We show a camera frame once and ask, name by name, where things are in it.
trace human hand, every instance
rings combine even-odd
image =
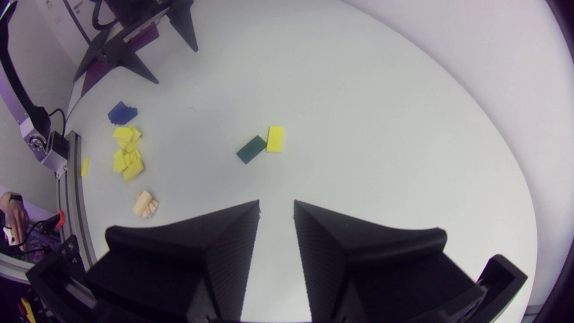
[[[28,229],[28,212],[24,209],[21,201],[12,199],[8,203],[6,210],[6,225],[11,228],[12,236],[14,237],[15,244],[21,244],[26,236]],[[25,245],[20,246],[20,250],[24,251]]]

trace wrist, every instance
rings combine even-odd
[[[23,206],[23,205],[24,205],[24,203],[23,203],[22,201],[19,201],[19,200],[17,200],[17,199],[11,199],[11,200],[8,201],[8,208],[10,208],[10,206],[12,206],[12,205],[14,205],[14,204],[17,204],[17,205],[20,205],[20,206]]]
[[[8,211],[8,204],[10,203],[10,196],[12,192],[6,192],[0,197],[0,210],[4,213]]]

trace dark green block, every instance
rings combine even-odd
[[[241,160],[247,164],[252,159],[254,159],[257,154],[265,149],[265,147],[267,147],[265,140],[261,139],[259,136],[255,136],[255,138],[251,139],[249,143],[247,143],[237,152],[237,156],[239,156],[239,158],[241,158]]]

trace yellow block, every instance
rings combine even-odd
[[[126,162],[126,166],[131,165],[131,154],[127,153],[123,156],[124,161]]]
[[[130,126],[130,129],[134,132],[134,137],[131,139],[132,141],[138,140],[142,136],[142,133],[139,132],[138,128]]]
[[[129,144],[129,142],[118,140],[118,146],[122,149],[126,149],[127,144]]]
[[[30,321],[30,323],[36,323],[36,318],[34,317],[34,312],[32,311],[30,303],[28,303],[28,301],[24,298],[20,298],[20,301],[24,305],[24,309],[26,310],[26,318],[28,321]]]
[[[131,165],[129,165],[126,170],[123,171],[123,178],[126,182],[131,182],[141,171],[144,169],[144,164],[142,163],[141,159],[134,161]]]
[[[136,149],[132,154],[135,155],[135,159],[142,159],[142,154],[139,152],[139,149]]]
[[[126,160],[123,158],[123,151],[118,149],[114,153],[114,172],[121,173],[127,167]]]
[[[281,126],[270,126],[269,135],[267,136],[267,152],[283,151],[283,132]]]
[[[116,127],[114,134],[111,136],[117,140],[131,141],[131,138],[134,136],[134,132],[128,127]]]
[[[82,159],[82,177],[88,175],[88,167],[90,166],[90,158]]]
[[[126,152],[134,152],[134,150],[138,147],[139,144],[139,139],[130,142],[127,146],[126,146]]]

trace stack of yellow blocks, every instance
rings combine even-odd
[[[112,137],[119,149],[114,153],[114,172],[122,173],[126,182],[134,179],[142,170],[142,154],[137,149],[142,133],[134,126],[116,127]]]

